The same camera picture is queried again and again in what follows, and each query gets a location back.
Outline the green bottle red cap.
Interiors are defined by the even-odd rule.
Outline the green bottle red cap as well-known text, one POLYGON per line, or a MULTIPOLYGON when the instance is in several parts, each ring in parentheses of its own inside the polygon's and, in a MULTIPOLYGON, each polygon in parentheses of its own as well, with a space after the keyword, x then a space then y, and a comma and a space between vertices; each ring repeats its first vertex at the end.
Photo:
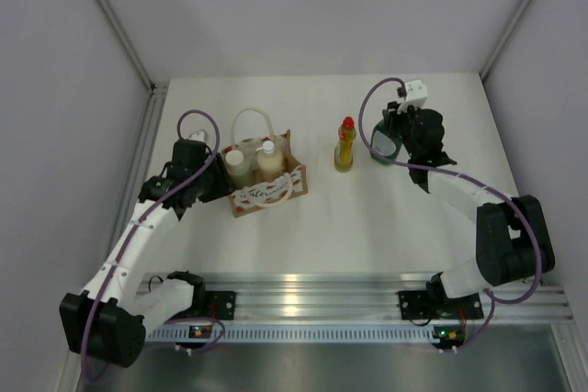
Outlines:
POLYGON ((401 150, 401 139, 391 135, 384 119, 379 121, 371 133, 371 157, 383 165, 396 161, 401 150))

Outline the burlap canvas bag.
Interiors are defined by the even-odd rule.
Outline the burlap canvas bag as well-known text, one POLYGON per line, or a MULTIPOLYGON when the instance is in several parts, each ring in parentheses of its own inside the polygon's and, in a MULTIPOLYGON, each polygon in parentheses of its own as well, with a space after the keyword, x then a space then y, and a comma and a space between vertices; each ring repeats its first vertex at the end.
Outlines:
POLYGON ((232 214, 236 218, 252 214, 256 211, 279 206, 292 198, 308 193, 306 166, 296 159, 290 148, 290 132, 277 134, 269 115, 257 107, 246 107, 237 113, 241 116, 245 112, 255 112, 263 117, 267 130, 264 137, 237 140, 236 125, 231 127, 231 143, 222 153, 221 158, 225 165, 225 154, 230 150, 239 150, 249 160, 254 171, 255 185, 237 189, 228 196, 232 208, 232 214), (257 149, 265 140, 272 140, 283 152, 286 171, 272 182, 262 180, 257 169, 257 149))

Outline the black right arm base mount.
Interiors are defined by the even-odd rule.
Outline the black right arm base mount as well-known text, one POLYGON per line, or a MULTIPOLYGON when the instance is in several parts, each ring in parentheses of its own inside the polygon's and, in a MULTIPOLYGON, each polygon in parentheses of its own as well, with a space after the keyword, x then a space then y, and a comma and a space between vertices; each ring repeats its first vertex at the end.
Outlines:
POLYGON ((427 321, 434 319, 483 319, 480 296, 447 300, 433 300, 425 290, 403 290, 397 293, 402 320, 427 321))

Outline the yellow oil bottle red cap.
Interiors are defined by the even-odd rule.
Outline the yellow oil bottle red cap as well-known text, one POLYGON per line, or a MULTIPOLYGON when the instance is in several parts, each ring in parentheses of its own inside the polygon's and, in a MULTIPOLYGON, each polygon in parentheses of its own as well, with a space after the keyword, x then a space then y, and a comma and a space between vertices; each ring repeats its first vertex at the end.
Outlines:
POLYGON ((339 172, 348 172, 353 165, 353 143, 356 138, 355 121, 345 117, 338 129, 338 144, 334 149, 334 167, 339 172))

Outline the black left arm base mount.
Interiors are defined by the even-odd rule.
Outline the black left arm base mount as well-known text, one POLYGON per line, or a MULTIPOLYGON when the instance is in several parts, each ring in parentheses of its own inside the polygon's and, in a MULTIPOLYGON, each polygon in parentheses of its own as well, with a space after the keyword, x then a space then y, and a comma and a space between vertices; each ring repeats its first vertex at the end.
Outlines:
POLYGON ((237 293, 234 291, 208 291, 204 316, 219 320, 234 320, 237 293))

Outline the white-capped pale green bottle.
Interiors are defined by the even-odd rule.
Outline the white-capped pale green bottle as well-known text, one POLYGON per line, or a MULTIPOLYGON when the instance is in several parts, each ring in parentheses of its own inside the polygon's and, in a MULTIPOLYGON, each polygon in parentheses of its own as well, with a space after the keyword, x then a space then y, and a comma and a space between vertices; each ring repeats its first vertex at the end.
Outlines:
POLYGON ((228 151, 225 154, 225 167, 237 189, 255 185, 254 171, 241 151, 228 151))

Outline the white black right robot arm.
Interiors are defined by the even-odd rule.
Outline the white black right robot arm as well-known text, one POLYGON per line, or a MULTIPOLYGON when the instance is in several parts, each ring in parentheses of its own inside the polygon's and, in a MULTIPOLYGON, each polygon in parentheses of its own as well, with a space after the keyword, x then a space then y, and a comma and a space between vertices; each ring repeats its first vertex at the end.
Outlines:
POLYGON ((475 254, 426 285, 427 304, 439 316, 461 299, 551 272, 556 263, 542 206, 534 196, 507 196, 455 170, 444 150, 442 115, 398 102, 382 112, 386 131, 409 154, 413 183, 461 212, 475 227, 475 254))

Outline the cream pump lotion bottle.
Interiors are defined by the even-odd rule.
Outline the cream pump lotion bottle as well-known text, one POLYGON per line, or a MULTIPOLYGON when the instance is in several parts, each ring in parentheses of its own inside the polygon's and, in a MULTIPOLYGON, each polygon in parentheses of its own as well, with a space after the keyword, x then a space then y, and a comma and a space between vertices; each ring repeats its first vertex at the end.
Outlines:
POLYGON ((272 182, 286 171, 284 154, 272 140, 265 140, 256 151, 257 169, 263 181, 272 182))

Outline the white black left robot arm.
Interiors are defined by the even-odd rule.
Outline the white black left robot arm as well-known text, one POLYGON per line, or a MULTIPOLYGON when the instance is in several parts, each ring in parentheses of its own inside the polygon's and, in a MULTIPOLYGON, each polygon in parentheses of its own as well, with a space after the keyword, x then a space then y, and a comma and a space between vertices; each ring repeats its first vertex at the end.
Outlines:
POLYGON ((62 299, 59 314, 69 349, 128 367, 156 328, 178 314, 194 319, 205 313, 205 281, 189 271, 172 272, 146 295, 138 289, 187 210, 231 191, 219 153, 204 140, 177 140, 162 172, 142 185, 130 222, 96 275, 80 293, 62 299))

